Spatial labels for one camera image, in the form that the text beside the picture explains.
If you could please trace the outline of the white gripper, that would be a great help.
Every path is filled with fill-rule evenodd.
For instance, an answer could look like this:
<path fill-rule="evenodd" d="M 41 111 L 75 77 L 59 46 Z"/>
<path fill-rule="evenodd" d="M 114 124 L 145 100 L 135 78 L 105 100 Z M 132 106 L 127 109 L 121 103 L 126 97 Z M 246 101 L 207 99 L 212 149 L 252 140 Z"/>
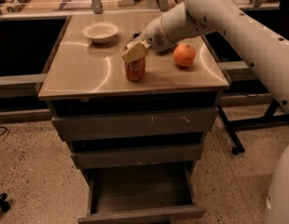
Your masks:
<path fill-rule="evenodd" d="M 130 41 L 121 58 L 125 63 L 142 59 L 148 54 L 149 48 L 163 52 L 173 48 L 178 42 L 212 31 L 211 28 L 196 21 L 186 11 L 184 3 L 152 20 L 136 41 Z"/>

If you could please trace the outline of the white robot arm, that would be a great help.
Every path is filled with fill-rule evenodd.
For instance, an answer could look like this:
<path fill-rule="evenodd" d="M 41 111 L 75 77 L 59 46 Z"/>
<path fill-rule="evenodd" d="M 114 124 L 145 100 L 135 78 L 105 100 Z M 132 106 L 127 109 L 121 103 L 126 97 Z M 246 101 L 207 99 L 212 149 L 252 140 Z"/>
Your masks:
<path fill-rule="evenodd" d="M 289 115 L 289 40 L 246 15 L 233 0 L 185 0 L 152 20 L 122 59 L 129 63 L 151 49 L 162 52 L 212 31 L 238 52 Z"/>

